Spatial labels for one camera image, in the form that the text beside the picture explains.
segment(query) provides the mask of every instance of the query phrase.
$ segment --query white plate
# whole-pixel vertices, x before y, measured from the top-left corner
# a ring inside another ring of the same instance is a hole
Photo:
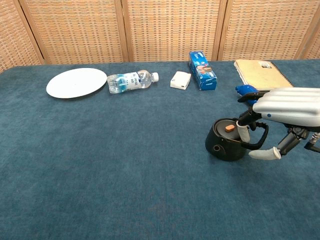
[[[101,88],[107,82],[107,75],[95,68],[77,68],[60,73],[46,86],[52,97],[70,99],[81,97]]]

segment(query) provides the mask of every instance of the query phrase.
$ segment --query table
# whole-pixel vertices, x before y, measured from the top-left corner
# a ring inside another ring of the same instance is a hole
[[[273,61],[296,87],[320,87],[320,59]],[[187,62],[40,65],[0,74],[0,239],[320,238],[320,155],[300,143],[281,160],[226,162],[205,139],[238,117],[233,62],[211,62],[215,91],[170,88]],[[105,85],[63,100],[46,86],[59,73],[159,73],[148,89]],[[263,145],[286,128],[269,124]],[[258,139],[261,132],[253,134]]]

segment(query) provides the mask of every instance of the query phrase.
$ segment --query blue box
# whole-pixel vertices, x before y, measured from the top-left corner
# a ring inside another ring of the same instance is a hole
[[[189,66],[196,79],[200,90],[215,90],[217,76],[202,51],[191,51],[189,53]]]

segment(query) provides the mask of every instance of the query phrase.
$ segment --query spiral notebook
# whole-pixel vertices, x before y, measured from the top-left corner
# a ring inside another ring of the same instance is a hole
[[[293,87],[291,82],[270,61],[237,59],[234,66],[243,83],[259,91]]]

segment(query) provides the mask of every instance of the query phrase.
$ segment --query woven panel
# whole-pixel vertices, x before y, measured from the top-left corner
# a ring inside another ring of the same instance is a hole
[[[185,61],[197,50],[211,60],[219,0],[125,1],[134,61]]]
[[[293,59],[319,3],[234,0],[219,60]]]
[[[41,64],[12,0],[0,7],[0,72],[14,66]]]
[[[49,63],[123,61],[114,0],[24,1]]]
[[[313,42],[309,53],[306,56],[307,59],[320,59],[320,27],[315,36],[315,41]]]

